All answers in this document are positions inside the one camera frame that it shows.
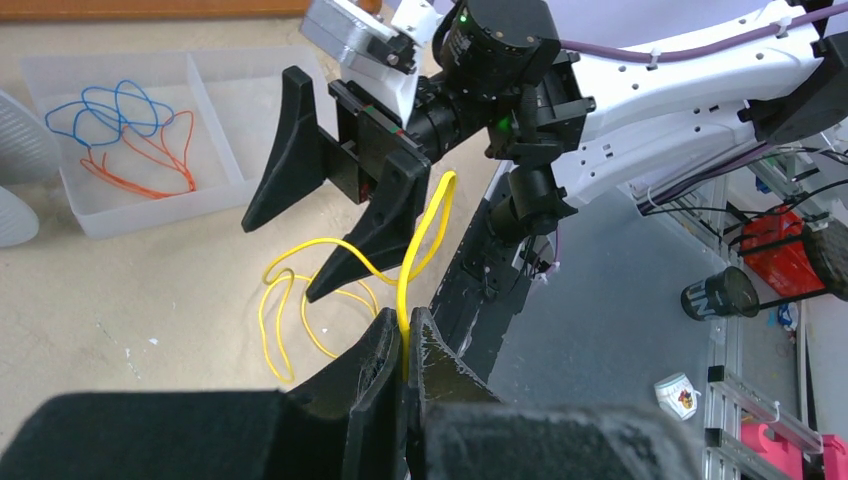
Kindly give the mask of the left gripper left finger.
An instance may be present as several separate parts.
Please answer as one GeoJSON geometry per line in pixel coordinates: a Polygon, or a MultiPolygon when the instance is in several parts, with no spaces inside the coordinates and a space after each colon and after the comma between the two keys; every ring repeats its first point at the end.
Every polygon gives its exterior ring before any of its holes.
{"type": "Polygon", "coordinates": [[[298,387],[54,397],[1,457],[5,479],[394,479],[401,338],[382,310],[298,387]]]}

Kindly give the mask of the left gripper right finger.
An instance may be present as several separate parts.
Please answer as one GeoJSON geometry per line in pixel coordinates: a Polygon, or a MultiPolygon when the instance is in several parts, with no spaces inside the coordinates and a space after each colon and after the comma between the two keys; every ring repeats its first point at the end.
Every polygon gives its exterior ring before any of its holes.
{"type": "Polygon", "coordinates": [[[406,462],[414,479],[699,479],[695,444],[639,407],[508,405],[410,315],[406,462]]]}

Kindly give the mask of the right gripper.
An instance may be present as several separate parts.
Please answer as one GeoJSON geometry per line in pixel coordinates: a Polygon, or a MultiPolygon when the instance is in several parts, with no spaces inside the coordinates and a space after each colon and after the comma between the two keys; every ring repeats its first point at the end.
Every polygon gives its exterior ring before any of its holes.
{"type": "MultiPolygon", "coordinates": [[[[322,133],[312,78],[300,67],[282,72],[275,138],[255,194],[241,221],[253,232],[298,203],[328,179],[353,202],[370,200],[343,238],[382,273],[399,266],[421,215],[431,160],[396,115],[354,82],[334,80],[337,133],[322,133]]],[[[338,246],[306,289],[317,301],[366,278],[370,270],[338,246]]]]}

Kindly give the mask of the clear plastic divided tray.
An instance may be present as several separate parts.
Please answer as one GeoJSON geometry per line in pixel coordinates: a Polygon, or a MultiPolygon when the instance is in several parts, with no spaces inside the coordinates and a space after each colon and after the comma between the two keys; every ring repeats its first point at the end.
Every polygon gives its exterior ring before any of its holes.
{"type": "Polygon", "coordinates": [[[291,66],[324,82],[306,46],[21,62],[36,117],[58,144],[72,213],[94,239],[246,205],[291,66]]]}

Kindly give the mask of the white perforated cable spool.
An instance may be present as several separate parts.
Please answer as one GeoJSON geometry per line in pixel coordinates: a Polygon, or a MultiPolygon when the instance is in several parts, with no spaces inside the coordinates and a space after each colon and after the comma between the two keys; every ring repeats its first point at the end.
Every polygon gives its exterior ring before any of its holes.
{"type": "Polygon", "coordinates": [[[9,188],[42,181],[58,172],[60,151],[42,122],[19,101],[1,93],[1,246],[32,240],[40,223],[33,209],[9,188]]]}

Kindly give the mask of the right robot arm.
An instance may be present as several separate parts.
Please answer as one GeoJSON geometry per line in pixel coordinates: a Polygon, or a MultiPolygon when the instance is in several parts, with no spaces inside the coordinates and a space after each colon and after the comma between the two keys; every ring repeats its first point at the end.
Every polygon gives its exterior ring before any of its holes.
{"type": "Polygon", "coordinates": [[[302,34],[336,59],[337,130],[318,123],[311,77],[282,74],[276,136],[242,219],[251,232],[326,182],[365,211],[311,281],[315,301],[368,275],[424,264],[417,249],[432,166],[486,131],[512,164],[489,218],[502,243],[552,232],[621,183],[681,165],[670,199],[768,146],[847,114],[843,3],[771,1],[740,18],[630,47],[568,41],[544,1],[403,1],[382,22],[350,1],[315,1],[302,34]]]}

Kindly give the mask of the white printed mug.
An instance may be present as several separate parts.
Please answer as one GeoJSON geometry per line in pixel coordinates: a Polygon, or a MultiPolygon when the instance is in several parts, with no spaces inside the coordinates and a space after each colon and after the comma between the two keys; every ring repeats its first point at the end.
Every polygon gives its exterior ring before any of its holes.
{"type": "Polygon", "coordinates": [[[698,398],[701,393],[683,372],[655,383],[654,392],[660,409],[675,420],[686,421],[698,410],[698,398]]]}

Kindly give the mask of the black can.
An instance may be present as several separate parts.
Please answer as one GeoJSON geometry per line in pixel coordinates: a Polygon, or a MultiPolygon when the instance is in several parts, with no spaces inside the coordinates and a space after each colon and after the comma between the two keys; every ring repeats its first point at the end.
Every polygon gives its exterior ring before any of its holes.
{"type": "Polygon", "coordinates": [[[735,316],[756,317],[758,293],[748,275],[729,266],[684,288],[680,294],[683,311],[696,321],[713,321],[735,316]]]}

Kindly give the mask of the pink object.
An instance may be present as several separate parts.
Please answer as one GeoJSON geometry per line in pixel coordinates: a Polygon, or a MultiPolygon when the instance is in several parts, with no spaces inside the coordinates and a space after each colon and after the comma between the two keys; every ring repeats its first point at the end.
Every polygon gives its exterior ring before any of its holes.
{"type": "Polygon", "coordinates": [[[741,441],[760,457],[790,479],[846,479],[847,443],[838,435],[824,435],[823,473],[809,475],[802,472],[801,450],[777,433],[771,437],[765,424],[747,423],[741,426],[741,441]]]}

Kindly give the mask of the red box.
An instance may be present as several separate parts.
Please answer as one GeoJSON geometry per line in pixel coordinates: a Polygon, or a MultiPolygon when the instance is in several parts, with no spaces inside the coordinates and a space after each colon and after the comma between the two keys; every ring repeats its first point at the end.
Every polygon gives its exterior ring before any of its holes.
{"type": "Polygon", "coordinates": [[[781,297],[822,290],[804,248],[792,237],[803,233],[805,222],[787,207],[773,216],[753,220],[742,228],[740,255],[746,265],[781,297]]]}

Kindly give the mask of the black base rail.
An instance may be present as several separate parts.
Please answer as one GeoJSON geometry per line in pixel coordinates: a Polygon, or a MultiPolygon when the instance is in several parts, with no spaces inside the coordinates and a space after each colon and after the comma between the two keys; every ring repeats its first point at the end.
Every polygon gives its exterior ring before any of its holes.
{"type": "Polygon", "coordinates": [[[496,171],[430,303],[445,343],[484,381],[531,287],[558,267],[557,231],[516,245],[491,232],[492,210],[511,193],[508,175],[506,166],[496,171]]]}

